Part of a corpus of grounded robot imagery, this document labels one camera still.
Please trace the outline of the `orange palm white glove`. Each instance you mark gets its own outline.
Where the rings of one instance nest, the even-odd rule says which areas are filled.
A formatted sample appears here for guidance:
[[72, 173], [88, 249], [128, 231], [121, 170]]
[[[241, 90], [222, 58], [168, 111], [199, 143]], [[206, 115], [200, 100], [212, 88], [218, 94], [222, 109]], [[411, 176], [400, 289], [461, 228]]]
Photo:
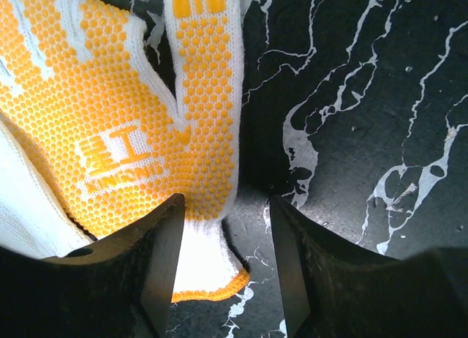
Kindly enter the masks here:
[[164, 0], [166, 87], [146, 23], [100, 0], [1, 0], [1, 244], [64, 256], [185, 197], [173, 302], [249, 282], [222, 220], [238, 184], [240, 0]]

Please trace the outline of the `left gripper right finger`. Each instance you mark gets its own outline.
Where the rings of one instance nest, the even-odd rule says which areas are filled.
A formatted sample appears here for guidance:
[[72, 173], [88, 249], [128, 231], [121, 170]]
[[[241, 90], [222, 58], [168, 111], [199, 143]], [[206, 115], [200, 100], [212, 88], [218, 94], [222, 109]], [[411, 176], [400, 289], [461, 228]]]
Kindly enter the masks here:
[[353, 244], [270, 200], [289, 337], [465, 337], [467, 250], [436, 247], [404, 260]]

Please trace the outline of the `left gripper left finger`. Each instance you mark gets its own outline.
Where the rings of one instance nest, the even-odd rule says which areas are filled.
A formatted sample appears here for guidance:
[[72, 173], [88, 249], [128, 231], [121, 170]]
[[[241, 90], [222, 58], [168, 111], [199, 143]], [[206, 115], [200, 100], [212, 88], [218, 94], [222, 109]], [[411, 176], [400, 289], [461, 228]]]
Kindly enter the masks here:
[[163, 337], [185, 199], [63, 258], [1, 250], [3, 337]]

